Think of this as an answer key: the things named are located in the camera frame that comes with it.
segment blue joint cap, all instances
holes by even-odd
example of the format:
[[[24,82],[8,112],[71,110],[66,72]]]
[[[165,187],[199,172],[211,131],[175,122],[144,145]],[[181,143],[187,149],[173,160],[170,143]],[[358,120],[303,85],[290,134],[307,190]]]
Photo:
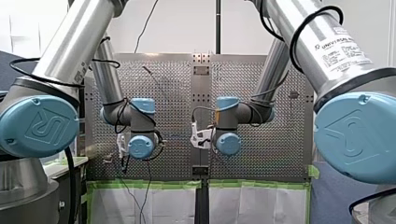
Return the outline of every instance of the blue joint cap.
[[[0,115],[0,147],[21,158],[52,156],[75,140],[78,124],[77,111],[64,99],[24,98]]]
[[[396,183],[396,98],[349,92],[331,99],[315,120],[315,143],[338,172],[372,184]]]
[[[241,138],[235,133],[222,134],[216,142],[216,148],[222,154],[232,156],[241,149]]]
[[[155,113],[155,101],[151,98],[133,98],[131,103],[146,114]]]
[[[133,137],[129,143],[129,154],[138,160],[148,158],[154,150],[154,144],[151,139],[144,135],[138,135]]]
[[[239,98],[234,96],[220,96],[216,101],[219,111],[230,109],[239,104]]]
[[[110,125],[111,125],[111,123],[108,122],[108,120],[107,120],[106,117],[105,117],[105,109],[104,109],[103,107],[100,109],[99,117],[100,117],[100,119],[101,119],[102,121],[104,121],[106,124],[110,124]]]

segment wire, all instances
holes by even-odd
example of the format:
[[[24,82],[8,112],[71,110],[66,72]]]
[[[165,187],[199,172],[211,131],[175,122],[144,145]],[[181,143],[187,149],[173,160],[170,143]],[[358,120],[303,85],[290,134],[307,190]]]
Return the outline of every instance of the wire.
[[[289,47],[289,53],[290,53],[290,60],[293,66],[297,69],[297,71],[304,73],[303,69],[300,67],[299,64],[297,64],[297,60],[295,58],[295,49],[297,46],[297,41],[298,38],[300,37],[301,32],[304,30],[305,26],[309,24],[309,22],[313,21],[317,16],[320,16],[324,11],[332,10],[338,13],[338,16],[340,17],[339,23],[343,24],[344,22],[344,13],[339,7],[335,6],[326,6],[318,11],[312,13],[311,15],[307,16],[301,25],[297,28],[297,30],[294,32],[294,35],[290,41],[290,47]]]
[[[284,41],[284,39],[283,39],[283,37],[282,36],[280,36],[280,35],[278,35],[276,32],[275,32],[275,30],[274,30],[274,27],[273,27],[273,30],[271,30],[270,29],[270,27],[268,27],[268,25],[267,25],[267,23],[265,22],[265,20],[264,20],[264,15],[262,14],[262,11],[263,11],[263,5],[264,5],[264,0],[262,0],[261,2],[260,2],[260,20],[262,21],[262,25],[264,26],[264,28],[265,28],[265,30],[268,32],[268,33],[270,33],[271,35],[273,35],[275,38],[277,38],[277,39],[279,39],[280,41]]]
[[[121,125],[121,121],[120,121],[121,115],[123,114],[125,107],[128,105],[128,98],[125,97],[124,101],[125,101],[124,105],[120,106],[119,110],[117,111],[117,119],[116,119],[116,123],[114,124],[114,132],[115,133],[122,133],[127,127],[125,125],[120,131],[118,130],[118,126]]]
[[[0,103],[6,98],[8,91],[0,91]]]
[[[69,211],[69,224],[74,224],[76,220],[76,198],[77,198],[77,187],[76,187],[76,172],[73,162],[72,152],[70,147],[64,150],[64,154],[67,158],[67,167],[69,168],[69,184],[70,184],[70,211]]]
[[[288,77],[288,75],[289,75],[289,71],[288,71],[288,73],[282,78],[282,80],[280,80],[280,81],[276,84],[276,86],[274,86],[271,90],[263,91],[263,92],[260,92],[260,93],[251,95],[250,97],[258,97],[258,96],[262,96],[262,95],[268,94],[268,93],[270,93],[270,92],[276,91],[276,90],[277,90],[280,86],[282,86],[282,84],[286,81],[286,78]]]
[[[17,71],[17,72],[19,72],[19,73],[21,73],[21,74],[23,74],[25,76],[31,77],[31,78],[33,78],[35,80],[38,80],[38,81],[52,83],[52,84],[56,84],[56,85],[66,86],[66,87],[84,88],[84,86],[82,86],[82,85],[65,83],[65,82],[56,81],[56,80],[52,80],[52,79],[48,79],[48,78],[44,78],[44,77],[39,77],[39,76],[33,75],[33,74],[28,73],[25,70],[19,68],[16,65],[17,63],[36,62],[36,61],[39,61],[39,60],[40,60],[40,58],[16,59],[16,60],[11,61],[9,63],[9,66],[12,69],[14,69],[15,71]]]
[[[352,203],[349,206],[349,214],[352,215],[353,209],[355,208],[356,205],[358,205],[360,203],[366,203],[368,201],[371,201],[372,199],[376,199],[376,198],[379,198],[379,197],[387,197],[387,196],[392,195],[392,194],[396,194],[396,189],[387,189],[387,190],[384,190],[384,191],[369,195],[369,196],[364,197],[362,199],[359,199],[359,200],[357,200],[356,202]]]
[[[210,107],[206,107],[206,106],[200,106],[200,105],[198,105],[198,106],[196,106],[196,107],[192,110],[192,113],[191,113],[191,122],[195,122],[195,111],[196,111],[197,109],[204,109],[204,110],[209,110],[209,111],[216,111],[216,109],[213,109],[213,108],[210,108]]]
[[[144,209],[144,207],[145,207],[145,205],[146,205],[146,202],[147,202],[147,200],[148,200],[149,185],[151,184],[151,179],[152,179],[152,176],[151,176],[151,169],[149,168],[149,161],[147,161],[147,163],[148,163],[148,176],[149,176],[149,181],[148,181],[148,187],[147,187],[147,189],[146,189],[145,201],[143,201],[142,209],[140,209],[139,223],[142,222],[143,209]]]
[[[121,181],[122,185],[127,189],[128,194],[131,195],[131,197],[134,199],[134,203],[136,204],[137,208],[139,209],[139,211],[142,210],[142,208],[140,207],[139,202],[137,201],[136,197],[132,194],[131,190],[129,189],[128,185],[126,185],[125,181],[123,180],[122,176],[119,173],[119,168],[117,167],[115,162],[112,162],[114,164],[114,169],[116,169],[116,174],[117,174],[117,178]],[[146,217],[143,214],[143,222],[146,224]]]
[[[103,39],[100,41],[100,44],[99,44],[99,45],[103,44],[103,42],[105,42],[105,41],[107,41],[107,40],[110,40],[110,39],[111,39],[110,36],[106,36],[105,38],[103,38]]]
[[[136,47],[134,48],[134,53],[137,53],[137,49],[139,48],[140,38],[145,33],[146,28],[148,27],[149,19],[151,18],[151,15],[154,12],[155,7],[157,6],[157,3],[158,3],[158,0],[155,0],[154,6],[152,6],[152,9],[151,9],[150,13],[148,14],[148,18],[146,19],[146,23],[145,23],[145,26],[143,27],[142,33],[137,38],[137,43],[136,43]]]
[[[275,32],[275,29],[274,29],[274,26],[273,26],[271,20],[269,18],[266,18],[266,19],[268,21],[268,24],[270,24],[271,30]]]
[[[163,149],[165,148],[165,147],[163,146],[163,137],[161,136],[160,131],[154,129],[154,132],[155,132],[155,133],[157,134],[157,136],[158,136],[158,142],[159,142],[159,144],[162,144],[161,149],[160,149],[160,151],[157,153],[157,155],[155,155],[155,156],[153,156],[153,157],[151,157],[151,158],[148,158],[148,159],[144,159],[143,161],[154,161],[155,159],[157,159],[157,158],[161,155],[161,153],[163,153]]]
[[[114,63],[115,64],[115,68],[120,68],[121,64],[117,61],[113,61],[113,60],[102,60],[102,59],[92,59],[93,62],[98,62],[98,63]]]

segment white wall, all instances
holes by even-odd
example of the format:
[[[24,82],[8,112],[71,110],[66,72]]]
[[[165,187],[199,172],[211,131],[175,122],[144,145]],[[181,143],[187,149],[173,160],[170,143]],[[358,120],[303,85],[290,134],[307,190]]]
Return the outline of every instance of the white wall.
[[[380,65],[396,66],[396,0],[325,0],[340,6],[345,27]],[[154,0],[130,0],[108,28],[116,52],[133,52]],[[215,50],[214,0],[159,0],[138,52]],[[0,0],[0,50],[40,56],[61,23],[66,0]],[[262,28],[249,1],[222,1],[225,54],[266,54],[273,38]]]
[[[154,0],[132,0],[123,14],[111,22],[116,52],[134,52]],[[266,54],[272,37],[263,29],[253,4],[222,1],[221,53]],[[141,38],[138,52],[215,51],[216,1],[160,0]]]
[[[41,56],[66,12],[65,0],[0,0],[0,50]]]

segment perforated metal panel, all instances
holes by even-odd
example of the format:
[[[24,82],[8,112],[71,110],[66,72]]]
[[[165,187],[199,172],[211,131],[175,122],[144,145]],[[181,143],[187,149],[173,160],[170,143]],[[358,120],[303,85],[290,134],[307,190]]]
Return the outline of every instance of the perforated metal panel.
[[[166,139],[167,146],[161,157],[150,162],[151,175],[154,180],[191,179],[191,114],[190,83],[191,55],[156,55],[144,54],[117,55],[121,63],[118,69],[121,86],[125,96],[150,97],[155,100],[155,120],[157,128]],[[143,68],[146,66],[152,76]],[[88,168],[89,179],[108,179],[120,174],[120,160],[117,159],[117,144],[114,127],[105,124],[99,118],[102,108],[99,92],[93,85],[92,100],[92,137],[97,157]],[[126,178],[148,178],[148,167],[144,161],[131,159]]]
[[[121,54],[116,58],[121,62],[119,76],[124,94],[129,98],[155,99],[158,129],[168,140],[161,157],[150,163],[152,178],[191,179],[192,161],[196,161],[192,157],[197,155],[191,153],[197,149],[191,148],[190,144],[194,95],[191,86],[196,87],[196,83],[191,83],[191,67],[195,58],[190,54]],[[209,66],[212,76],[209,92],[211,104],[215,106],[216,98],[221,95],[234,95],[247,101],[256,88],[264,59],[264,56],[212,55]],[[153,72],[153,76],[142,66]],[[87,128],[92,128],[87,132],[86,142],[88,146],[94,146],[97,154],[87,175],[95,180],[114,178],[119,175],[116,171],[120,169],[114,127],[99,118],[102,103],[94,81],[91,90],[89,83],[86,86]],[[299,97],[291,99],[291,91],[297,91]],[[243,144],[241,152],[231,158],[212,153],[209,159],[210,177],[304,181],[312,148],[312,94],[304,76],[292,70],[276,98],[275,120],[260,128],[239,125],[238,132]],[[124,177],[148,176],[145,162],[131,160]]]
[[[260,56],[213,56],[212,106],[218,96],[238,96],[247,102],[262,68]],[[303,181],[307,177],[311,146],[304,140],[304,124],[309,125],[312,120],[313,101],[312,90],[307,86],[304,75],[292,68],[279,88],[275,119],[259,128],[239,125],[240,153],[230,158],[211,153],[210,177]],[[292,99],[290,95],[295,92],[299,96]]]

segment robotic arm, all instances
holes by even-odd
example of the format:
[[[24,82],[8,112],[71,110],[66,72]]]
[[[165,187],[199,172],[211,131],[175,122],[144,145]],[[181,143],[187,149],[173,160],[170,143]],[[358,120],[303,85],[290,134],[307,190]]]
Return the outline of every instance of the robotic arm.
[[[18,78],[0,105],[2,151],[19,158],[42,158],[64,150],[75,139],[79,84],[93,57],[112,59],[109,39],[103,36],[126,2],[80,0],[73,4],[33,75]],[[154,100],[127,102],[114,66],[93,62],[92,69],[104,103],[101,117],[116,126],[133,123],[130,155],[148,158],[159,142]]]
[[[271,121],[276,95],[272,89],[285,76],[290,59],[318,95],[315,143],[324,159],[359,181],[396,183],[396,68],[381,68],[367,58],[340,25],[343,14],[338,7],[323,7],[318,0],[251,2],[283,37],[278,35],[273,43],[249,103],[218,98],[213,145],[233,155],[241,146],[238,124]]]
[[[109,39],[102,41],[95,59],[102,61],[113,59]],[[149,158],[162,139],[159,132],[155,130],[154,100],[133,98],[128,102],[128,99],[123,96],[117,70],[109,63],[93,62],[92,70],[103,102],[100,111],[102,120],[116,126],[116,129],[117,125],[131,126],[129,155],[137,160]]]

